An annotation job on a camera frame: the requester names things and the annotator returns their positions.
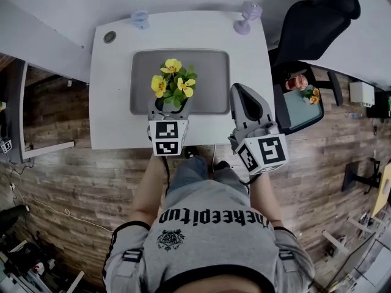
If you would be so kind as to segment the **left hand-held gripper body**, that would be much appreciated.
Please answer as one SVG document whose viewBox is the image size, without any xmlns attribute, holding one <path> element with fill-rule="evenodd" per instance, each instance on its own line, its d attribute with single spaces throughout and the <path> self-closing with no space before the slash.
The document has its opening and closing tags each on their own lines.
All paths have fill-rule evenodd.
<svg viewBox="0 0 391 293">
<path fill-rule="evenodd" d="M 187 118 L 152 111 L 148 115 L 147 134 L 152 141 L 155 156 L 178 156 L 181 154 L 188 131 Z"/>
</svg>

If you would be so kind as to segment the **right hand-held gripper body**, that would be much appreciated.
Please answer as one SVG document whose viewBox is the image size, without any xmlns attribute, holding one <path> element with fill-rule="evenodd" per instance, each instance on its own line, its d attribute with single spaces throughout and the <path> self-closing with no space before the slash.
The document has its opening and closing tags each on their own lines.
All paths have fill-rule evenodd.
<svg viewBox="0 0 391 293">
<path fill-rule="evenodd" d="M 250 175 L 271 172 L 288 162 L 285 135 L 274 121 L 253 128 L 236 128 L 228 139 Z"/>
</svg>

